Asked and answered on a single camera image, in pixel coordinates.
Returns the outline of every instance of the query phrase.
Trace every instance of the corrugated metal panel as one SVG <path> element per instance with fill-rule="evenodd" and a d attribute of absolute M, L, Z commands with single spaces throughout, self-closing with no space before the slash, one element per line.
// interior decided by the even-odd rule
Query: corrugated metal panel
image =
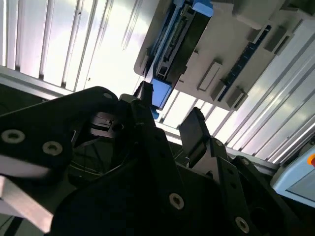
<path fill-rule="evenodd" d="M 1 0 L 0 65 L 78 91 L 132 93 L 156 0 Z"/>
<path fill-rule="evenodd" d="M 133 66 L 157 4 L 1 0 L 0 64 L 38 78 L 44 89 L 62 87 L 62 94 L 92 86 L 104 86 L 117 96 L 133 93 L 142 80 Z M 168 132 L 178 133 L 177 126 L 197 106 L 210 133 L 229 148 L 280 162 L 315 132 L 314 33 L 315 22 L 304 21 L 238 111 L 228 112 L 174 90 L 158 121 L 169 127 Z M 28 76 L 6 84 L 24 80 L 37 84 Z"/>

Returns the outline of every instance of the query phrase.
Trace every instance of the bolt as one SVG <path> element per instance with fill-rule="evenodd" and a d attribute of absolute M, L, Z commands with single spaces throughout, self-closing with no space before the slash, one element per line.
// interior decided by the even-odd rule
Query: bolt
<path fill-rule="evenodd" d="M 169 195 L 169 201 L 170 201 L 170 203 L 171 203 L 171 205 L 173 206 L 173 207 L 175 207 L 177 210 L 181 210 L 181 209 L 183 209 L 184 208 L 184 200 L 183 200 L 183 198 L 180 196 L 180 195 L 178 195 L 177 193 L 171 193 L 170 195 Z"/>
<path fill-rule="evenodd" d="M 250 163 L 248 162 L 248 160 L 246 160 L 246 159 L 242 159 L 242 160 L 243 160 L 243 162 L 244 162 L 245 165 L 248 166 L 248 165 L 250 164 Z"/>
<path fill-rule="evenodd" d="M 8 144 L 19 144 L 25 139 L 25 134 L 17 129 L 8 129 L 1 133 L 1 138 Z"/>
<path fill-rule="evenodd" d="M 111 94 L 109 94 L 109 93 L 104 93 L 103 94 L 104 95 L 104 97 L 107 97 L 107 98 L 109 98 L 109 99 L 112 99 L 113 98 L 113 96 L 111 95 Z"/>
<path fill-rule="evenodd" d="M 216 140 L 217 145 L 219 145 L 220 147 L 223 146 L 223 143 L 221 143 L 219 140 Z"/>
<path fill-rule="evenodd" d="M 45 142 L 43 145 L 44 153 L 52 156 L 57 156 L 63 151 L 63 147 L 60 143 L 55 141 Z"/>
<path fill-rule="evenodd" d="M 235 223 L 237 227 L 243 231 L 244 233 L 248 234 L 250 232 L 250 228 L 247 224 L 247 222 L 242 218 L 242 217 L 236 217 L 235 218 Z"/>

